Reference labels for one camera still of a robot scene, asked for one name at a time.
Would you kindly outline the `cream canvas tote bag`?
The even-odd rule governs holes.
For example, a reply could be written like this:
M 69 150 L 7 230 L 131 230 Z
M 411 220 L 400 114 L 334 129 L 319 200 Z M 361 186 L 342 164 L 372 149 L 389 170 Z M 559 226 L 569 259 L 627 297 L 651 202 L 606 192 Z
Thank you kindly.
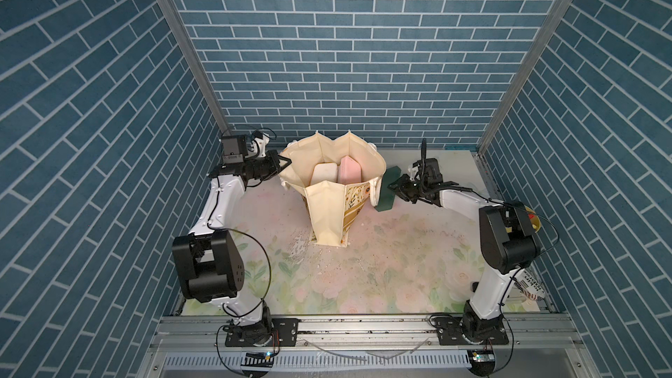
M 309 212 L 313 239 L 323 246 L 348 246 L 349 229 L 362 208 L 377 206 L 387 165 L 373 143 L 348 132 L 331 139 L 320 133 L 291 142 L 281 152 L 292 164 L 280 173 L 281 185 L 294 189 L 304 198 Z M 323 181 L 310 185 L 313 168 L 320 163 L 336 163 L 350 156 L 362 168 L 362 182 L 341 185 Z

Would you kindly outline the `pink pencil case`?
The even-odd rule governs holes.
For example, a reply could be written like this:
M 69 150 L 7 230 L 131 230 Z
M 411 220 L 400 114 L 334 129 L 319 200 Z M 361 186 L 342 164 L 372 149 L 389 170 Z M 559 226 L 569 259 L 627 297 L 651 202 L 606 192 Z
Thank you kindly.
M 350 156 L 343 157 L 338 167 L 337 181 L 341 185 L 361 183 L 362 168 L 360 164 Z

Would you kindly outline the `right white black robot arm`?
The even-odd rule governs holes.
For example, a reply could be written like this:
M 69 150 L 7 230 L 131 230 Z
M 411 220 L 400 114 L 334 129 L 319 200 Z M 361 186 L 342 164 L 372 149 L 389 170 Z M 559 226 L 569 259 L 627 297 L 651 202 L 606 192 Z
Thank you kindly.
M 423 201 L 479 222 L 479 247 L 486 267 L 465 304 L 460 327 L 475 344 L 502 332 L 502 307 L 517 276 L 542 254 L 527 207 L 521 202 L 494 201 L 454 182 L 413 180 L 407 174 L 388 189 L 403 201 Z

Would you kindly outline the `dark green pencil case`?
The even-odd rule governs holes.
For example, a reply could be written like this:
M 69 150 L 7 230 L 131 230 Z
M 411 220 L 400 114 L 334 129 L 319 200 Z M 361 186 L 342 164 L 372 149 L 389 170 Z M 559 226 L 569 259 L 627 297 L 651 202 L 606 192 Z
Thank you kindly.
M 391 166 L 385 171 L 381 179 L 381 191 L 376 206 L 377 212 L 385 212 L 393 208 L 396 194 L 390 189 L 390 185 L 396 182 L 401 176 L 402 170 L 399 166 Z

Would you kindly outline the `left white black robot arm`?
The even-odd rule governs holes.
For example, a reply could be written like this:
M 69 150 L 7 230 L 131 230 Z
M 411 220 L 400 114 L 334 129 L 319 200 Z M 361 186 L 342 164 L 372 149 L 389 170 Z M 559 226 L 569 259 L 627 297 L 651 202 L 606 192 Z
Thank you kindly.
M 243 291 L 245 268 L 232 236 L 233 212 L 250 180 L 269 180 L 291 164 L 288 157 L 269 150 L 262 158 L 241 157 L 215 166 L 199 220 L 188 234 L 173 239 L 171 252 L 184 298 L 222 308 L 231 318 L 227 335 L 236 344 L 265 346 L 277 333 L 264 298 Z

